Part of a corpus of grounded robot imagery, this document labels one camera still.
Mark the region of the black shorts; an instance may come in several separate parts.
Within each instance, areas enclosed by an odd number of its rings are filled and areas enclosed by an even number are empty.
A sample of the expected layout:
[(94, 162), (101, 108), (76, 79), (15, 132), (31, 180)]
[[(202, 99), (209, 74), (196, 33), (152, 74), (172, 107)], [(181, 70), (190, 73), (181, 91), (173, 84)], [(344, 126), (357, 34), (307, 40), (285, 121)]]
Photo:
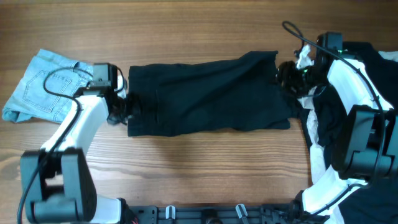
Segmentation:
[(276, 55), (255, 51), (194, 65), (131, 66), (129, 97), (135, 102), (128, 136), (288, 129), (297, 110), (275, 82)]

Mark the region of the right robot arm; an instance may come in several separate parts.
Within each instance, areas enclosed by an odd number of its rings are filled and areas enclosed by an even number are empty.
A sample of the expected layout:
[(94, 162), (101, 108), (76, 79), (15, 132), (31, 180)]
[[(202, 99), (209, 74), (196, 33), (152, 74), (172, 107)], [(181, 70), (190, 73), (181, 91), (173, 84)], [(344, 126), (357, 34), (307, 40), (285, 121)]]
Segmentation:
[(296, 103), (311, 187), (280, 214), (290, 223), (397, 222), (397, 63), (327, 32), (302, 39), (276, 82)]

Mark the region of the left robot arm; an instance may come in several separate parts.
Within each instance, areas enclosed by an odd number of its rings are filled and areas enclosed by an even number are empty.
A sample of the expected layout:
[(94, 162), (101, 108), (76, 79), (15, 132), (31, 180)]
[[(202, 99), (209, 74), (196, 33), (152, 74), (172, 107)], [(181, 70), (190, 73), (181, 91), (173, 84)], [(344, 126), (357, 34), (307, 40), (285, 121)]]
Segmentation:
[(30, 223), (139, 223), (123, 198), (98, 195), (86, 162), (104, 123), (124, 123), (126, 80), (119, 67), (96, 63), (93, 78), (67, 96), (73, 106), (54, 135), (20, 159), (22, 196), (16, 221)]

